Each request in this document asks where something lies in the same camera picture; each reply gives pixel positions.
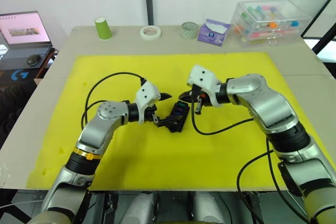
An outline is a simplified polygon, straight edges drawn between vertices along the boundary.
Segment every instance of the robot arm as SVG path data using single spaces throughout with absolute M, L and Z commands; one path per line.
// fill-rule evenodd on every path
M 114 131 L 128 122 L 156 123 L 155 103 L 170 97 L 164 94 L 161 99 L 156 86 L 149 81 L 136 94 L 134 103 L 109 101 L 98 107 L 96 116 L 83 129 L 68 162 L 48 192 L 42 213 L 29 223 L 81 223 L 90 201 L 87 188 L 92 184 Z
M 336 220 L 335 170 L 286 98 L 268 87 L 263 76 L 248 74 L 221 83 L 209 70 L 195 66 L 187 84 L 191 93 L 180 99 L 197 101 L 196 114 L 203 105 L 245 106 L 281 160 L 278 167 L 288 189 L 304 198 L 308 219 L 320 224 Z

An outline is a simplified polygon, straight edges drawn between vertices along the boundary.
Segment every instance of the gray tabletop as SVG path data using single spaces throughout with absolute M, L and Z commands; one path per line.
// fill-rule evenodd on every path
M 112 27 L 113 37 L 107 41 L 98 38 L 95 27 L 72 30 L 0 150 L 0 168 L 5 167 L 10 174 L 2 179 L 4 188 L 26 188 L 52 112 L 78 55 L 267 52 L 336 162 L 336 81 L 300 37 L 291 44 L 243 48 L 229 33 L 224 45 L 218 47 L 196 39 L 182 39 L 179 26 L 160 28 L 162 36 L 156 41 L 141 39 L 141 27 L 136 26 Z

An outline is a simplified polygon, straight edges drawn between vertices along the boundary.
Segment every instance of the green paper cup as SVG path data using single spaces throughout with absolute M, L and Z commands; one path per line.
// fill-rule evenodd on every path
M 105 18 L 96 18 L 94 22 L 96 23 L 96 29 L 100 39 L 106 40 L 112 37 L 112 32 Z

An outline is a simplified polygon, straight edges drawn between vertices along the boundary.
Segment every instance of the laptop screen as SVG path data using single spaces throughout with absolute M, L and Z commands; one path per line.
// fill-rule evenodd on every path
M 50 41 L 38 12 L 0 15 L 0 31 L 9 45 Z

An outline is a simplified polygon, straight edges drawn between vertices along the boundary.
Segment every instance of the wire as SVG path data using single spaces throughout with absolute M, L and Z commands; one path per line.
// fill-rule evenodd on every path
M 196 126 L 196 122 L 195 122 L 195 114 L 194 114 L 194 99 L 191 98 L 191 120 L 192 120 L 192 123 L 193 123 L 193 126 L 194 126 L 194 129 L 197 133 L 201 134 L 201 135 L 205 135 L 205 136 L 209 136 L 209 135 L 215 135 L 215 134 L 218 134 L 218 133 L 221 133 L 221 132 L 224 132 L 224 131 L 227 131 L 229 129 L 232 129 L 233 127 L 236 127 L 240 124 L 243 124 L 243 123 L 247 123 L 247 122 L 251 122 L 253 121 L 252 118 L 250 119 L 245 119 L 245 120 L 242 120 L 240 122 L 237 122 L 235 124 L 232 124 L 224 129 L 221 129 L 221 130 L 218 130 L 218 131 L 214 131 L 214 132 L 202 132 L 200 131 L 197 126 Z
M 120 74 L 128 74 L 130 76 L 136 76 L 138 78 L 140 78 L 140 80 L 144 79 L 142 76 L 136 74 L 136 73 L 131 73 L 131 72 L 117 72 L 117 73 L 112 73 L 112 74 L 109 74 L 108 76 L 105 76 L 104 78 L 100 79 L 98 82 L 96 82 L 95 85 L 93 85 L 93 87 L 90 89 L 87 97 L 86 97 L 86 101 L 85 101 L 85 107 L 84 107 L 84 118 L 85 118 L 85 125 L 88 123 L 88 104 L 89 104 L 89 99 L 90 99 L 90 96 L 92 94 L 92 92 L 94 91 L 94 89 L 103 81 L 105 81 L 106 79 L 110 78 L 110 77 L 113 77 L 113 76 L 117 76 L 117 75 L 120 75 Z
M 280 188 L 279 188 L 279 185 L 275 179 L 275 175 L 274 175 L 274 171 L 273 171 L 273 167 L 272 167 L 272 160 L 271 160 L 271 155 L 270 155 L 270 152 L 269 152 L 269 141 L 268 139 L 266 139 L 266 147 L 267 147 L 267 157 L 268 157 L 268 165 L 269 165 L 269 170 L 271 172 L 271 176 L 272 176 L 272 179 L 273 179 L 273 182 L 274 182 L 274 185 L 275 187 L 277 188 L 277 191 L 278 191 L 278 194 L 280 195 L 280 197 L 282 198 L 282 200 L 286 203 L 286 205 L 301 219 L 303 220 L 305 223 L 309 223 L 309 221 L 306 219 L 306 217 L 304 217 L 302 214 L 300 214 L 296 209 L 295 207 L 293 207 L 291 205 L 291 203 L 288 202 L 288 200 L 284 197 L 284 195 L 282 194 Z
M 100 102 L 106 102 L 106 101 L 107 101 L 107 100 L 99 100 L 99 101 L 96 101 L 96 102 L 92 103 L 90 106 L 88 106 L 87 111 L 89 111 L 89 109 L 90 109 L 92 106 L 96 105 L 97 103 L 100 103 Z M 84 116 L 85 116 L 85 112 L 83 112 L 82 118 L 81 118 L 81 120 L 80 120 L 80 126 L 81 126 L 82 130 L 84 129 Z
M 15 205 L 20 205 L 20 204 L 27 204 L 27 203 L 34 203 L 34 202 L 42 202 L 43 200 L 31 200 L 31 201 L 22 201 L 22 202 L 17 202 L 17 203 L 12 203 L 4 206 L 0 206 L 0 209 L 5 208 L 5 207 L 10 207 L 10 206 L 15 206 Z
M 233 220 L 232 220 L 232 215 L 231 215 L 231 211 L 227 205 L 227 203 L 225 203 L 223 197 L 221 196 L 221 194 L 218 192 L 218 195 L 219 195 L 219 199 L 221 200 L 221 202 L 224 204 L 224 206 L 226 207 L 227 209 L 227 212 L 229 213 L 229 216 L 230 216 L 230 223 L 233 224 Z
M 304 215 L 307 215 L 305 210 L 303 209 L 303 207 L 301 207 L 301 205 L 297 202 L 297 200 L 294 198 L 294 196 L 289 192 L 286 191 L 286 193 L 289 195 L 289 197 L 292 198 L 292 200 L 296 203 L 296 205 L 298 205 L 298 207 L 301 209 L 301 211 L 303 212 Z
M 250 211 L 250 213 L 252 214 L 252 216 L 260 223 L 260 224 L 264 224 L 264 222 L 259 218 L 259 216 L 257 215 L 257 213 L 253 210 L 253 208 L 249 205 L 249 203 L 247 202 L 247 200 L 245 199 L 241 189 L 240 189 L 240 177 L 243 174 L 243 171 L 246 169 L 247 166 L 249 166 L 251 163 L 253 163 L 254 161 L 268 155 L 271 154 L 273 152 L 273 150 L 265 152 L 253 159 L 251 159 L 249 162 L 247 162 L 239 171 L 238 176 L 237 176 L 237 190 L 238 193 L 243 201 L 243 203 L 245 204 L 245 206 L 247 207 L 247 209 Z
M 88 208 L 88 210 L 87 211 L 89 211 L 92 207 L 94 207 L 95 206 L 95 204 L 96 204 L 96 202 L 95 203 L 93 203 L 89 208 Z

